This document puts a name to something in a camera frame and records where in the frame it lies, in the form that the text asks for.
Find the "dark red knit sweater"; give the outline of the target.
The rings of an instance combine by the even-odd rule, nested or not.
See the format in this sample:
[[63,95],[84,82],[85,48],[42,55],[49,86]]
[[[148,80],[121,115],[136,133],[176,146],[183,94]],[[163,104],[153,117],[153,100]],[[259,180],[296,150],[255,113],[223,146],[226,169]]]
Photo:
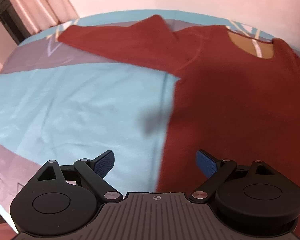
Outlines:
[[241,164],[262,160],[300,186],[300,57],[285,41],[252,40],[223,25],[172,31],[159,15],[128,27],[72,25],[71,47],[177,77],[157,190],[204,180],[197,150]]

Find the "blue grey patterned bedsheet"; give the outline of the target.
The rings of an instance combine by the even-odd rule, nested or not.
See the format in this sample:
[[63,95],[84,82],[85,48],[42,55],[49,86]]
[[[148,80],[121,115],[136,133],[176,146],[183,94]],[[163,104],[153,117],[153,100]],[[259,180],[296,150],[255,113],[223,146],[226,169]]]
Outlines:
[[23,41],[0,73],[0,215],[48,160],[61,165],[115,154],[106,181],[120,192],[193,190],[204,179],[195,151],[185,171],[162,163],[177,77],[106,61],[59,43],[68,23]]

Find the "pink curtain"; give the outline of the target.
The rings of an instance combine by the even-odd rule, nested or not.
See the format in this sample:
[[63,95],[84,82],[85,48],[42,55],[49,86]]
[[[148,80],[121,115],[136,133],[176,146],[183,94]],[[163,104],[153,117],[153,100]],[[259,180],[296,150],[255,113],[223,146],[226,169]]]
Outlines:
[[70,0],[10,0],[10,2],[31,35],[78,18]]

